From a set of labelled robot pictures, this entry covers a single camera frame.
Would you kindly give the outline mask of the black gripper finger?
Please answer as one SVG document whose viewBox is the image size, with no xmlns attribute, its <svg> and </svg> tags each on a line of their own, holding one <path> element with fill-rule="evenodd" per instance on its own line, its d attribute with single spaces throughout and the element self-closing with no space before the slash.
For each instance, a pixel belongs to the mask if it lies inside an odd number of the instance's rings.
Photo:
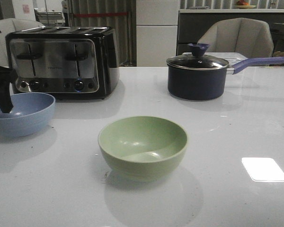
<svg viewBox="0 0 284 227">
<path fill-rule="evenodd" d="M 8 114 L 13 109 L 13 103 L 10 97 L 9 83 L 0 84 L 0 110 Z"/>
</svg>

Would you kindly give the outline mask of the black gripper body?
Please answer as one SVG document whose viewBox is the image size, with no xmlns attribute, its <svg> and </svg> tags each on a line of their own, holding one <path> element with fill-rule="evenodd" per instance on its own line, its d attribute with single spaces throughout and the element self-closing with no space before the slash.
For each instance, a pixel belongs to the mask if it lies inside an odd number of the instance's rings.
<svg viewBox="0 0 284 227">
<path fill-rule="evenodd" d="M 0 89 L 9 89 L 10 83 L 14 84 L 16 79 L 17 73 L 14 69 L 0 66 Z"/>
</svg>

